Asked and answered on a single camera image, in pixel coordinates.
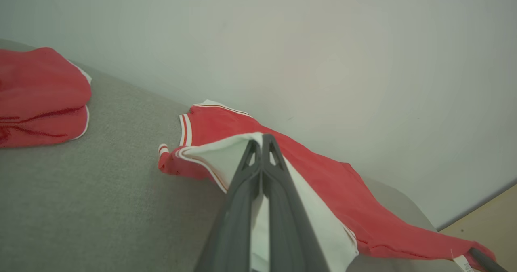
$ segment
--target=white wall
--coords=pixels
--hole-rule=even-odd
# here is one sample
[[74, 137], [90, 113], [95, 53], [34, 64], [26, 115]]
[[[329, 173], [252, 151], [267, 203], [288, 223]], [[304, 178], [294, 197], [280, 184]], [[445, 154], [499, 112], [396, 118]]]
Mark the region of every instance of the white wall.
[[0, 0], [0, 38], [54, 47], [184, 104], [245, 110], [397, 187], [441, 226], [517, 178], [516, 9], [516, 0]]

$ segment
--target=clothing tag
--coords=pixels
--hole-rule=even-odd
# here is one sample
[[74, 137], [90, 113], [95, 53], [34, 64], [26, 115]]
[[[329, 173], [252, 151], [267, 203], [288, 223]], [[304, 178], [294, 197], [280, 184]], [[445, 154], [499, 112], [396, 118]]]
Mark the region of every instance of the clothing tag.
[[465, 258], [464, 255], [456, 257], [453, 260], [454, 262], [456, 262], [458, 266], [460, 266], [461, 270], [463, 270], [464, 272], [474, 272], [474, 269], [472, 269], [471, 265], [469, 264], [467, 258]]

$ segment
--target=folded red cloth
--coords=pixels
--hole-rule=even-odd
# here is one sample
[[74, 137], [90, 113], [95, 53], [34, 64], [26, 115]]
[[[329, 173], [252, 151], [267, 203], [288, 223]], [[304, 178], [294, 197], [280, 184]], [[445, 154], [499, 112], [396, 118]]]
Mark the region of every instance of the folded red cloth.
[[53, 49], [0, 49], [0, 147], [52, 145], [83, 135], [90, 82]]
[[246, 112], [206, 101], [180, 116], [183, 135], [180, 146], [171, 153], [160, 148], [162, 172], [196, 179], [212, 178], [208, 169], [178, 156], [189, 145], [206, 145], [238, 134], [271, 133], [283, 156], [316, 191], [334, 215], [357, 237], [360, 253], [381, 258], [454, 259], [465, 255], [473, 268], [483, 270], [469, 254], [470, 248], [481, 250], [495, 260], [485, 246], [475, 242], [412, 226], [384, 208], [362, 178], [348, 163], [340, 163], [315, 154], [290, 137], [260, 125]]

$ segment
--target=wooden floor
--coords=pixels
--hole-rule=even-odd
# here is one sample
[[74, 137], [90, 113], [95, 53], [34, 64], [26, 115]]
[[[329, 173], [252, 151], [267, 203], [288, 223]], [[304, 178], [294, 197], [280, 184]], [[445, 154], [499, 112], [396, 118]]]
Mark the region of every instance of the wooden floor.
[[517, 185], [440, 233], [483, 244], [495, 253], [499, 265], [517, 272]]

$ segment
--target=white fabric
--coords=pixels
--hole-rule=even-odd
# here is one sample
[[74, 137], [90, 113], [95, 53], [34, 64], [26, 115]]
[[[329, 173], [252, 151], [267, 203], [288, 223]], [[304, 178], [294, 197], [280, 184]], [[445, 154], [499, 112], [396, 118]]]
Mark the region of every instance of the white fabric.
[[[218, 186], [226, 192], [249, 140], [262, 148], [262, 133], [240, 134], [207, 145], [189, 146], [176, 156], [196, 162], [208, 169]], [[309, 221], [332, 272], [344, 272], [358, 255], [355, 235], [346, 228], [319, 195], [284, 157], [292, 181], [301, 197]], [[260, 272], [269, 270], [269, 204], [267, 198], [254, 202], [260, 205], [253, 217], [251, 267]]]

